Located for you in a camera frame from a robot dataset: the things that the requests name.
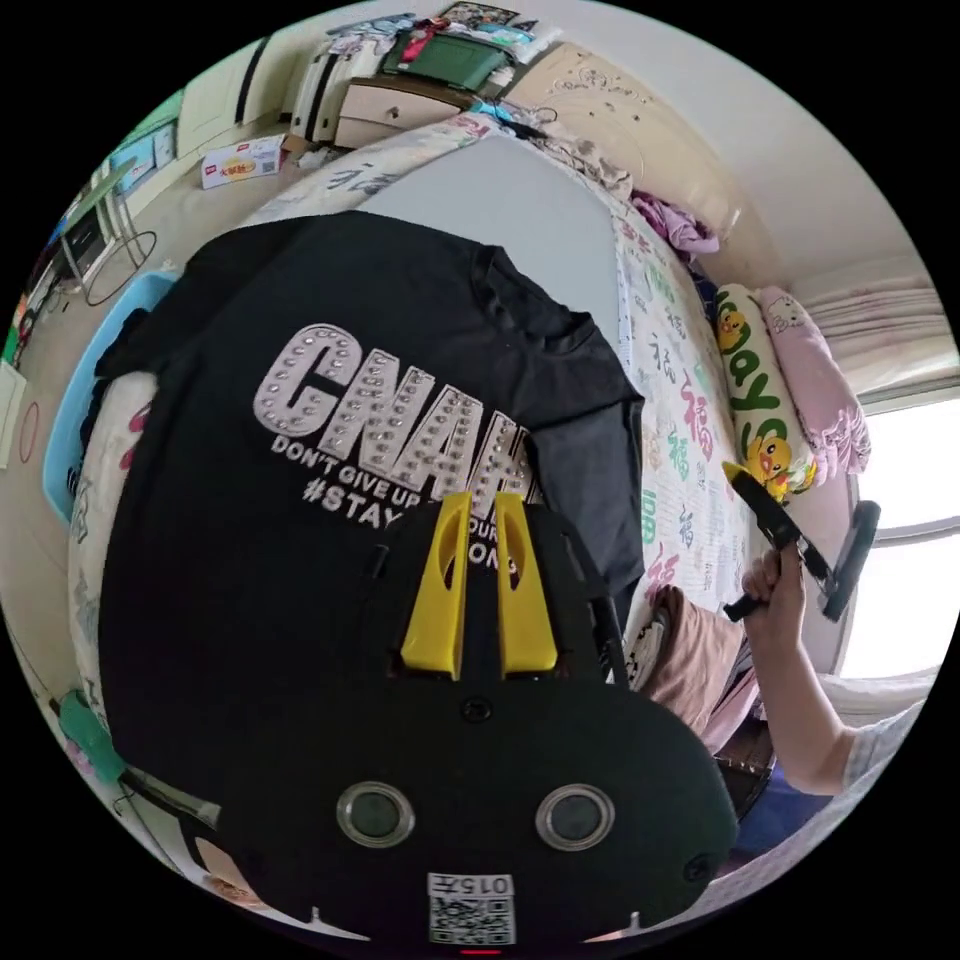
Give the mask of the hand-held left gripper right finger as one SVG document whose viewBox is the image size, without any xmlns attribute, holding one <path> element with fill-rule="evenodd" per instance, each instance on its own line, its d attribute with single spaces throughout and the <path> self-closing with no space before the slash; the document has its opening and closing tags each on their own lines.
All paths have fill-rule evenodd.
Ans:
<svg viewBox="0 0 960 960">
<path fill-rule="evenodd" d="M 500 663 L 504 673 L 550 673 L 558 650 L 543 582 L 519 494 L 497 494 L 497 610 Z"/>
</svg>

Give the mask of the person's right hand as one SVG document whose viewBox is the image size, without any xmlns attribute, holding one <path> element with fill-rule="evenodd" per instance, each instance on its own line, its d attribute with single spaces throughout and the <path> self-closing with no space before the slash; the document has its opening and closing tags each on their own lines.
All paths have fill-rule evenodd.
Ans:
<svg viewBox="0 0 960 960">
<path fill-rule="evenodd" d="M 800 644 L 806 592 L 801 555 L 796 545 L 768 550 L 744 575 L 743 589 L 759 606 L 744 620 L 755 659 L 785 652 Z"/>
</svg>

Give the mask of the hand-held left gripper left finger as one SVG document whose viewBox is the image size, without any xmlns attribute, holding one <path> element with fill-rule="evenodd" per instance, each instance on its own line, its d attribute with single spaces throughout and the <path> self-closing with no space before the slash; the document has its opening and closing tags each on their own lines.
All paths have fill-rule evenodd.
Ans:
<svg viewBox="0 0 960 960">
<path fill-rule="evenodd" d="M 455 493 L 431 506 L 426 553 L 400 646 L 405 668 L 459 673 L 462 664 L 472 494 Z"/>
</svg>

